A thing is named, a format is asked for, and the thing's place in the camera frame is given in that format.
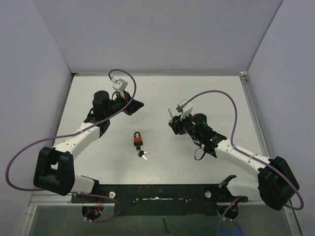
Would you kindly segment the long shackle brass padlock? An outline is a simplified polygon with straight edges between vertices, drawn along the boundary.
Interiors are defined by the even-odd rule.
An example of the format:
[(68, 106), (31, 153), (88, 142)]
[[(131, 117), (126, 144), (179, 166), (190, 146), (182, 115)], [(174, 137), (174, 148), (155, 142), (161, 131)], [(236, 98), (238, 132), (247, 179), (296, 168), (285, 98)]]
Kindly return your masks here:
[(170, 123), (173, 123), (173, 115), (170, 109), (168, 109), (169, 115), (170, 115)]

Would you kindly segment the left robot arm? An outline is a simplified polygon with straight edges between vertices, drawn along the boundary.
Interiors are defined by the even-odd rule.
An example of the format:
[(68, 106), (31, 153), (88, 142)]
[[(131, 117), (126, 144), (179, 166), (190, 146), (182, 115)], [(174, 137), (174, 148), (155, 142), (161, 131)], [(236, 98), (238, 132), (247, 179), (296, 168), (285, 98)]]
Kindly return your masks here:
[(75, 174), (74, 161), (92, 142), (101, 138), (110, 125), (110, 117), (118, 111), (131, 116), (144, 107), (144, 103), (133, 100), (126, 91), (115, 99), (100, 90), (94, 94), (92, 108), (77, 130), (77, 135), (53, 146), (43, 147), (39, 154), (33, 183), (36, 187), (65, 196), (82, 193), (89, 202), (100, 197), (98, 181)]

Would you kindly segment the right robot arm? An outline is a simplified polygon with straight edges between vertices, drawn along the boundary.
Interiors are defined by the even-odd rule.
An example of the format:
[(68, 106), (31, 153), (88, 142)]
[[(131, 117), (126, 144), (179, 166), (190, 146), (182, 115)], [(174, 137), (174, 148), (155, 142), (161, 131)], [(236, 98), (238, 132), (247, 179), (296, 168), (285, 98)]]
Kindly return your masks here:
[(189, 135), (193, 143), (203, 150), (202, 156), (209, 154), (226, 160), (257, 177), (260, 198), (274, 210), (283, 208), (300, 188), (285, 159), (250, 154), (232, 145), (230, 139), (208, 126), (204, 114), (188, 115), (184, 119), (174, 116), (168, 125), (175, 135)]

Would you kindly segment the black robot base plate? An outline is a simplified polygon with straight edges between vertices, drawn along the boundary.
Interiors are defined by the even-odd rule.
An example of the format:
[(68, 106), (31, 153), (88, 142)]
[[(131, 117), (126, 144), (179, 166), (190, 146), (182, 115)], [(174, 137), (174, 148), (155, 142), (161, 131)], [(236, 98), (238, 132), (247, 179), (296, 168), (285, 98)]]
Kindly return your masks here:
[(92, 196), (72, 196), (74, 204), (109, 204), (100, 195), (115, 193), (114, 212), (121, 216), (217, 216), (223, 204), (236, 199), (227, 186), (219, 184), (101, 184)]

